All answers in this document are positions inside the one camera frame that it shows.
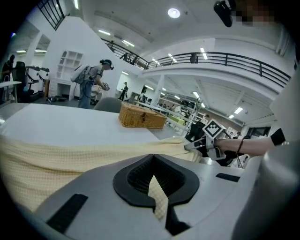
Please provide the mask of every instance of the railing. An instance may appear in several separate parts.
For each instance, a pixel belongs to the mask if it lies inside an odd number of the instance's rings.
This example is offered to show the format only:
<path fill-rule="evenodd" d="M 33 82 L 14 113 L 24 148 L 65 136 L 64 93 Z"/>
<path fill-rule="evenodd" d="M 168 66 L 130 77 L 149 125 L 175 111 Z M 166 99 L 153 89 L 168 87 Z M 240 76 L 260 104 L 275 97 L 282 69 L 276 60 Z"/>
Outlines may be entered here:
<path fill-rule="evenodd" d="M 37 7 L 42 12 L 50 25 L 57 30 L 65 15 L 61 9 L 59 0 L 41 0 Z"/>
<path fill-rule="evenodd" d="M 259 76 L 267 78 L 281 87 L 285 87 L 291 78 L 283 71 L 262 61 L 224 52 L 189 52 L 177 54 L 172 57 L 161 58 L 155 62 L 150 62 L 148 68 L 157 68 L 181 63 L 210 63 L 235 67 L 258 74 Z"/>
<path fill-rule="evenodd" d="M 106 45 L 111 49 L 111 51 L 117 57 L 122 58 L 124 61 L 126 61 L 134 66 L 138 66 L 142 70 L 148 69 L 149 62 L 147 62 L 145 59 L 141 58 L 140 56 L 133 53 L 132 51 L 127 50 L 126 48 L 115 44 L 113 41 L 110 42 L 103 38 L 102 38 L 102 40 L 106 43 Z"/>

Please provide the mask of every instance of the beige towel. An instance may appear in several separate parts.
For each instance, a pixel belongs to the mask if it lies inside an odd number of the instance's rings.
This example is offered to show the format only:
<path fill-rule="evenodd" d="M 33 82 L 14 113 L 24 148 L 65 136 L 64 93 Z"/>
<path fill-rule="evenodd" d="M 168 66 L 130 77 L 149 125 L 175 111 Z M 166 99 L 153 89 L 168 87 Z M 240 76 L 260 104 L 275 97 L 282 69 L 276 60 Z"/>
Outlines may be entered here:
<path fill-rule="evenodd" d="M 52 193 L 83 172 L 144 154 L 167 154 L 199 162 L 198 151 L 184 150 L 183 139 L 170 138 L 134 145 L 56 147 L 28 144 L 0 136 L 1 175 L 12 198 L 32 211 Z M 149 196 L 156 200 L 161 219 L 168 199 L 155 178 Z"/>

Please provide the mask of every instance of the desk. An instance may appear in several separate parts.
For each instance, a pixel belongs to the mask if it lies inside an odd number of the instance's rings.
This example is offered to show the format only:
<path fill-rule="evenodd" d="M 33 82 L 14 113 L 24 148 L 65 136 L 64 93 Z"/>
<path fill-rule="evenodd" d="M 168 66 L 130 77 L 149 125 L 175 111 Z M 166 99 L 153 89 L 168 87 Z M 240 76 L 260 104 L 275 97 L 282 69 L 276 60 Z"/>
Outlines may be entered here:
<path fill-rule="evenodd" d="M 138 102 L 138 101 L 135 101 L 135 103 L 138 103 L 139 105 L 147 107 L 149 109 L 153 109 L 153 110 L 160 111 L 160 112 L 166 112 L 164 109 L 161 109 L 161 108 L 156 107 L 156 106 L 151 106 L 151 105 L 146 104 L 146 103 L 141 103 L 141 102 Z"/>
<path fill-rule="evenodd" d="M 16 85 L 20 84 L 21 82 L 17 82 L 17 81 L 9 81 L 9 82 L 1 82 L 0 83 L 0 88 L 5 88 L 5 87 L 9 87 L 9 86 L 13 86 L 14 87 L 14 93 L 15 93 L 15 102 L 18 102 L 18 98 L 17 98 L 17 88 Z"/>
<path fill-rule="evenodd" d="M 0 116 L 0 134 L 54 146 L 149 143 L 176 135 L 168 129 L 123 127 L 118 113 L 57 105 L 14 103 L 3 107 Z"/>

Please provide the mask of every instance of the black slot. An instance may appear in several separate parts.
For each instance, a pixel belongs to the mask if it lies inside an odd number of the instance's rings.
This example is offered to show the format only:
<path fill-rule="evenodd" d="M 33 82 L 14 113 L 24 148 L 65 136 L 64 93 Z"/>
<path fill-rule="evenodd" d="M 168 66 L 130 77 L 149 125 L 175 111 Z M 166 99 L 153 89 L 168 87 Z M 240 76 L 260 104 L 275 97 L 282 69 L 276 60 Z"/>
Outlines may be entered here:
<path fill-rule="evenodd" d="M 47 224 L 60 233 L 64 233 L 82 208 L 87 196 L 74 194 L 53 216 Z"/>
<path fill-rule="evenodd" d="M 238 182 L 240 177 L 237 176 L 233 176 L 233 175 L 229 175 L 229 174 L 225 174 L 225 173 L 218 173 L 216 175 L 217 178 L 222 178 L 228 181 L 232 181 L 232 182 Z"/>

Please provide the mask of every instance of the gray shirt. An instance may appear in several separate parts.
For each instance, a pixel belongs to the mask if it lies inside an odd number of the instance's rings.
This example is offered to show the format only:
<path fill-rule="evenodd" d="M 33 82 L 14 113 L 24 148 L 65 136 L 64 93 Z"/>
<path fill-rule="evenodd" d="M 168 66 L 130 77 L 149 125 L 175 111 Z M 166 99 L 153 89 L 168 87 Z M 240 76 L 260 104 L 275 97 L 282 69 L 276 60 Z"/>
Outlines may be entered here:
<path fill-rule="evenodd" d="M 97 66 L 91 67 L 90 71 L 86 75 L 86 80 L 95 81 L 97 78 L 97 75 L 100 75 L 102 77 L 104 69 L 102 68 L 102 64 L 99 64 Z"/>

